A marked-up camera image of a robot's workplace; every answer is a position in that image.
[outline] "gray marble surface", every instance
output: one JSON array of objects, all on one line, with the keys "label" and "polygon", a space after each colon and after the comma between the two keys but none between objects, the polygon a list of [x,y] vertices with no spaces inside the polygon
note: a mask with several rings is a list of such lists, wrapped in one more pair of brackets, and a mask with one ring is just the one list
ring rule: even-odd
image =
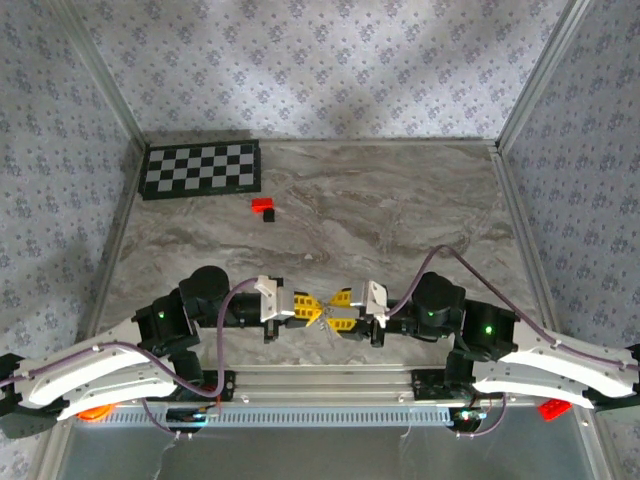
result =
[{"label": "gray marble surface", "polygon": [[[166,295],[203,265],[218,265],[233,284],[258,274],[284,276],[322,300],[360,279],[399,298],[431,246],[447,243],[535,314],[508,214],[486,148],[444,146],[262,147],[261,194],[143,202],[136,198],[101,319],[103,330]],[[252,213],[251,198],[270,196],[276,222]],[[458,262],[433,269],[495,302]],[[214,334],[197,347],[215,364]],[[335,336],[322,324],[285,330],[263,345],[262,331],[225,333],[229,365],[443,364],[447,341],[387,337],[373,349]]]}]

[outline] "orange object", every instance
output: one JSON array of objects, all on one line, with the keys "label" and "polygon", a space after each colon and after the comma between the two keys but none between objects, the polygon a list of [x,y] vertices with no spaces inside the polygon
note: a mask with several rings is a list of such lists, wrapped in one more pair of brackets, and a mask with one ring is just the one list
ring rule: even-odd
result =
[{"label": "orange object", "polygon": [[112,403],[111,405],[102,405],[101,407],[90,408],[89,410],[76,414],[76,417],[80,420],[84,420],[85,422],[98,422],[113,412],[116,405],[116,403]]},{"label": "orange object", "polygon": [[265,210],[273,210],[273,198],[254,198],[251,200],[253,213],[262,213]]},{"label": "orange object", "polygon": [[540,415],[542,415],[542,418],[544,418],[545,422],[551,422],[563,413],[567,412],[570,408],[571,403],[552,398],[548,402],[540,405],[538,407],[538,411],[540,412]]}]

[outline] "black and white checkerboard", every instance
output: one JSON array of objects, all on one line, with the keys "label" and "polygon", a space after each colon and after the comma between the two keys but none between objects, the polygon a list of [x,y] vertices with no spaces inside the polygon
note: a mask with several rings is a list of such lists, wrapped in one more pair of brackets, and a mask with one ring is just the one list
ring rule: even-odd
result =
[{"label": "black and white checkerboard", "polygon": [[259,192],[258,141],[151,147],[139,191],[143,200]]}]

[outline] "red block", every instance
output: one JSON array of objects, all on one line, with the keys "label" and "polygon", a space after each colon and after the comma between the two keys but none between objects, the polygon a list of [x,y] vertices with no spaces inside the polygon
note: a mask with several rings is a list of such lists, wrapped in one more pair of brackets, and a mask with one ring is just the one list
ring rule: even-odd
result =
[{"label": "red block", "polygon": [[538,411],[540,412],[540,415],[542,415],[542,418],[544,418],[545,422],[551,422],[563,413],[566,413],[570,408],[571,403],[552,398],[548,402],[540,405],[538,407]]},{"label": "red block", "polygon": [[273,210],[273,198],[254,198],[251,200],[253,213],[262,213],[269,209]]}]

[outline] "white wall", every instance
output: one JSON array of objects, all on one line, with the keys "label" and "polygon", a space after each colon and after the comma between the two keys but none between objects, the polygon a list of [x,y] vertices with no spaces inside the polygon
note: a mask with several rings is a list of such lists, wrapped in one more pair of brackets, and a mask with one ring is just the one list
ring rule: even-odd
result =
[{"label": "white wall", "polygon": [[[44,3],[0,5],[0,354],[75,341],[138,157]],[[0,478],[36,439],[0,439]]]},{"label": "white wall", "polygon": [[494,139],[566,0],[77,3],[152,141]]},{"label": "white wall", "polygon": [[[640,343],[640,9],[596,0],[509,152],[563,329]],[[614,426],[628,478],[640,427]]]}]

